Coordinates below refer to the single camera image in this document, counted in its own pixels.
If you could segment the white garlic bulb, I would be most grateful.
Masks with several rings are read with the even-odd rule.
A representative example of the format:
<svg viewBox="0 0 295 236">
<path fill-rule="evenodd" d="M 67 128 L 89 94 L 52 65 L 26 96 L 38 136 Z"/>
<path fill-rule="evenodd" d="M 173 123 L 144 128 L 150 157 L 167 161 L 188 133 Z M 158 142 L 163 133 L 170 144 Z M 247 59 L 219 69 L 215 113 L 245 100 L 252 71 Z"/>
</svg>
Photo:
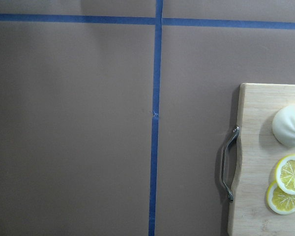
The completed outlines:
<svg viewBox="0 0 295 236">
<path fill-rule="evenodd" d="M 288 105 L 275 114 L 272 132 L 281 144 L 295 147 L 295 104 Z"/>
</svg>

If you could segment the wooden cutting board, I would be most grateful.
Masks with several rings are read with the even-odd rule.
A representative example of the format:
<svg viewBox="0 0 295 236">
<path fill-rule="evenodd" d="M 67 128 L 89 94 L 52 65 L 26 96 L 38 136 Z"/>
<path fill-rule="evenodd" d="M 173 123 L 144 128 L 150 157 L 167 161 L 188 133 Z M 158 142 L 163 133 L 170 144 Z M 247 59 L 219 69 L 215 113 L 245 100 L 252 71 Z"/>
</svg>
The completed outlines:
<svg viewBox="0 0 295 236">
<path fill-rule="evenodd" d="M 228 219 L 231 236 L 295 236 L 295 213 L 277 214 L 266 201 L 276 164 L 281 158 L 295 154 L 295 148 L 282 145 L 272 133 L 273 117 L 290 104 L 295 104 L 295 85 L 240 86 L 234 201 Z"/>
</svg>

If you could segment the upper lemon slice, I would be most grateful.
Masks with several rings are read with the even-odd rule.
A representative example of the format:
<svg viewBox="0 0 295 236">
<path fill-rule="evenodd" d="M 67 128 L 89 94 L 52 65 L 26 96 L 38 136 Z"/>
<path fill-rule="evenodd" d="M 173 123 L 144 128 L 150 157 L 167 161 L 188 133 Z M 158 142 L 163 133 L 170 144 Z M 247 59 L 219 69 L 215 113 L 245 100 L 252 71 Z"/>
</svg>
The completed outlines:
<svg viewBox="0 0 295 236">
<path fill-rule="evenodd" d="M 282 191 L 295 195 L 295 154 L 285 156 L 277 163 L 275 179 Z"/>
</svg>

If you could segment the lemon slice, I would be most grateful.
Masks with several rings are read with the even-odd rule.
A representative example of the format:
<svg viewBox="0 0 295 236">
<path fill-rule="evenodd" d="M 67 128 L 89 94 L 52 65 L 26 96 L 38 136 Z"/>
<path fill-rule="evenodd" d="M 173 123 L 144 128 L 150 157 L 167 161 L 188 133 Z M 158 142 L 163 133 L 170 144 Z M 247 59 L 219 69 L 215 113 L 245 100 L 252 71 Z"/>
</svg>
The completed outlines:
<svg viewBox="0 0 295 236">
<path fill-rule="evenodd" d="M 277 214 L 295 213 L 295 195 L 284 192 L 276 181 L 273 181 L 267 189 L 266 203 Z"/>
<path fill-rule="evenodd" d="M 295 195 L 295 154 L 285 156 L 277 163 L 275 179 L 282 191 Z"/>
</svg>

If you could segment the lower lemon slice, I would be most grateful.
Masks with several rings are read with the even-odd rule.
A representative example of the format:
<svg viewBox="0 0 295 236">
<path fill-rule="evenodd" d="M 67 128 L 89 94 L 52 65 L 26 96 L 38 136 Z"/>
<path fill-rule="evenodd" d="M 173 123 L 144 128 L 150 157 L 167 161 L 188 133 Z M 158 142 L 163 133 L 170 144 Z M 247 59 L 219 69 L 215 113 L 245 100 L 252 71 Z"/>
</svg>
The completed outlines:
<svg viewBox="0 0 295 236">
<path fill-rule="evenodd" d="M 273 181 L 267 189 L 266 203 L 277 214 L 295 213 L 295 195 L 284 192 L 276 181 Z"/>
</svg>

